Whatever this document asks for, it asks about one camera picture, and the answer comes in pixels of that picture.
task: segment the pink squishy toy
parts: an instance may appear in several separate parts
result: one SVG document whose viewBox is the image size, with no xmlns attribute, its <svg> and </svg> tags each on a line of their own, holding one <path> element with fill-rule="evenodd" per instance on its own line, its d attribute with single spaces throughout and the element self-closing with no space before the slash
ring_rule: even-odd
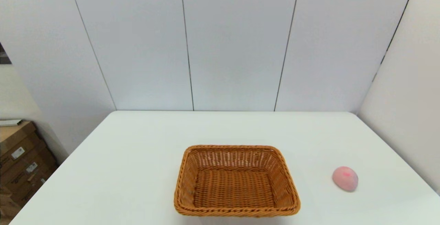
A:
<svg viewBox="0 0 440 225">
<path fill-rule="evenodd" d="M 347 192 L 356 190 L 359 180 L 356 172 L 349 167 L 338 167 L 333 172 L 332 178 L 337 186 Z"/>
</svg>

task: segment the cardboard box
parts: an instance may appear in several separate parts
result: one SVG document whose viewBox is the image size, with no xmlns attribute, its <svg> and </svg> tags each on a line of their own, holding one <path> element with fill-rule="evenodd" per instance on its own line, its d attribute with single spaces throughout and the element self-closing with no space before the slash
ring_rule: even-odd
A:
<svg viewBox="0 0 440 225">
<path fill-rule="evenodd" d="M 19 172 L 21 172 L 26 166 L 28 166 L 31 161 L 38 156 L 38 154 L 46 147 L 46 144 L 42 141 L 38 145 L 36 145 L 32 150 L 29 151 L 23 158 L 19 161 L 15 162 L 12 167 L 2 173 L 0 178 L 0 187 L 10 182 L 14 176 L 16 176 Z"/>
<path fill-rule="evenodd" d="M 0 127 L 0 156 L 35 130 L 35 126 L 30 121 L 23 121 L 17 126 Z"/>
<path fill-rule="evenodd" d="M 0 174 L 5 173 L 13 164 L 26 156 L 40 141 L 40 138 L 35 133 L 31 133 L 13 147 L 10 147 L 7 152 L 3 153 L 2 151 L 3 155 L 0 156 Z"/>
<path fill-rule="evenodd" d="M 0 206 L 2 218 L 3 216 L 6 218 L 14 218 L 20 212 L 20 210 L 20 208 L 16 207 Z"/>
<path fill-rule="evenodd" d="M 57 166 L 52 165 L 46 172 L 38 171 L 30 176 L 15 193 L 0 194 L 0 206 L 22 208 L 56 169 Z"/>
<path fill-rule="evenodd" d="M 36 172 L 47 172 L 50 166 L 55 164 L 47 148 L 42 148 L 31 161 L 21 161 L 7 171 L 0 180 L 1 193 L 14 193 L 20 186 L 26 182 L 30 175 Z"/>
</svg>

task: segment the wicker basket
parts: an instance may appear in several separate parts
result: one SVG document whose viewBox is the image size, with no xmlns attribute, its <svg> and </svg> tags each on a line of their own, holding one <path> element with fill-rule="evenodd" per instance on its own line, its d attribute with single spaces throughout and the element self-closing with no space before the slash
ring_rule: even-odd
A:
<svg viewBox="0 0 440 225">
<path fill-rule="evenodd" d="M 184 153 L 174 207 L 190 216 L 273 217 L 296 214 L 300 200 L 276 148 L 196 145 Z"/>
</svg>

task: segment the white sticker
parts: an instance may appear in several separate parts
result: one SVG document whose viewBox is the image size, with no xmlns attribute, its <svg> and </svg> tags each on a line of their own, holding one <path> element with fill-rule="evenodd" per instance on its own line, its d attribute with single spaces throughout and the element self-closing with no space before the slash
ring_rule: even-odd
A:
<svg viewBox="0 0 440 225">
<path fill-rule="evenodd" d="M 36 162 L 34 162 L 33 164 L 30 164 L 30 166 L 26 169 L 26 172 L 32 173 L 32 171 L 35 170 L 36 167 L 38 167 L 38 165 Z"/>
<path fill-rule="evenodd" d="M 23 149 L 23 147 L 20 147 L 17 150 L 15 150 L 14 153 L 11 154 L 11 156 L 15 160 L 15 159 L 19 158 L 24 152 L 25 152 L 25 150 Z"/>
</svg>

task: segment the white wall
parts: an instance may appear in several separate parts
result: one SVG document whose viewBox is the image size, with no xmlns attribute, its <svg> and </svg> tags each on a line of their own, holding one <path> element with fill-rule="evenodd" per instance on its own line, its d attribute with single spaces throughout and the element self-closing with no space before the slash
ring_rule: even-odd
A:
<svg viewBox="0 0 440 225">
<path fill-rule="evenodd" d="M 440 189 L 440 0 L 410 0 L 359 117 Z"/>
<path fill-rule="evenodd" d="M 182 0 L 76 0 L 118 110 L 193 110 Z"/>
<path fill-rule="evenodd" d="M 358 111 L 408 0 L 297 0 L 277 111 Z"/>
<path fill-rule="evenodd" d="M 0 65 L 0 120 L 31 120 L 54 153 L 58 162 L 63 162 L 68 153 L 42 114 L 28 89 L 11 64 Z"/>
<path fill-rule="evenodd" d="M 195 110 L 273 111 L 295 0 L 184 0 Z"/>
<path fill-rule="evenodd" d="M 115 111 L 75 0 L 0 1 L 0 42 L 70 154 Z"/>
</svg>

